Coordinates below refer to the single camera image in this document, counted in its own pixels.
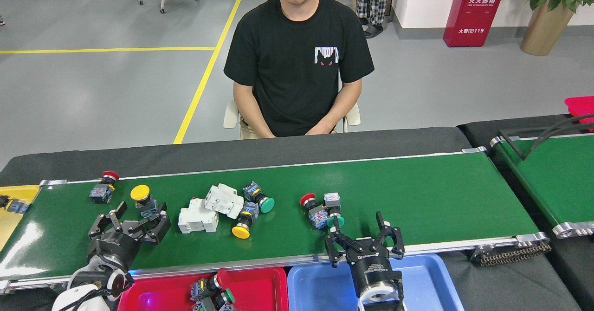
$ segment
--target black t-shirt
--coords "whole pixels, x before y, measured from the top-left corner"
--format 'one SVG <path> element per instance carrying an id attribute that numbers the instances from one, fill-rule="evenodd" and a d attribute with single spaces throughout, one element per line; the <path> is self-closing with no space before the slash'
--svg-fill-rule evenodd
<path id="1" fill-rule="evenodd" d="M 264 119 L 278 137 L 305 135 L 332 107 L 345 83 L 374 70 L 357 16 L 335 0 L 320 0 L 306 21 L 284 16 L 268 0 L 239 21 L 225 74 L 251 85 Z"/>

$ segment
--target man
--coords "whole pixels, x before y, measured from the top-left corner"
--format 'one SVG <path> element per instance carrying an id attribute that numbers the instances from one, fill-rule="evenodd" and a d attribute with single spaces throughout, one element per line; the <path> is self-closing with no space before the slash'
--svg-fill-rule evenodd
<path id="1" fill-rule="evenodd" d="M 373 70 L 350 8 L 334 0 L 268 0 L 238 23 L 225 65 L 242 115 L 240 138 L 331 133 Z"/>

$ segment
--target t-shirt pocket graphic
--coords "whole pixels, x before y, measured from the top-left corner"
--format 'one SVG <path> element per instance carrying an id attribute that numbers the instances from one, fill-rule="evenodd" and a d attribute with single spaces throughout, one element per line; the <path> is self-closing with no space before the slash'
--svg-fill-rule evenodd
<path id="1" fill-rule="evenodd" d="M 338 47 L 316 46 L 314 54 L 314 64 L 320 64 L 320 66 L 333 66 L 338 64 Z"/>

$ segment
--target red cabinet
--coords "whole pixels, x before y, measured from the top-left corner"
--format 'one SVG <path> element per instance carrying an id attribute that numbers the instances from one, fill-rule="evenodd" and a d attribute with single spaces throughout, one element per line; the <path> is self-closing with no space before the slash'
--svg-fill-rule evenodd
<path id="1" fill-rule="evenodd" d="M 454 0 L 445 27 L 449 46 L 483 46 L 501 0 Z"/>

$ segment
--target red plastic tray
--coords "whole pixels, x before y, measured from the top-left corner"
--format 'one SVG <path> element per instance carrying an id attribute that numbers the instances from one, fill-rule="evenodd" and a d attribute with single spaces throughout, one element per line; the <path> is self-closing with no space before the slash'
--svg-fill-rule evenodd
<path id="1" fill-rule="evenodd" d="M 594 97 L 568 97 L 565 104 L 567 104 L 567 109 L 573 116 L 594 114 Z M 594 117 L 581 119 L 580 122 L 594 122 Z"/>
<path id="2" fill-rule="evenodd" d="M 214 273 L 138 279 L 122 294 L 117 311 L 191 311 L 190 285 Z M 229 271 L 238 311 L 289 311 L 287 276 L 282 268 Z"/>

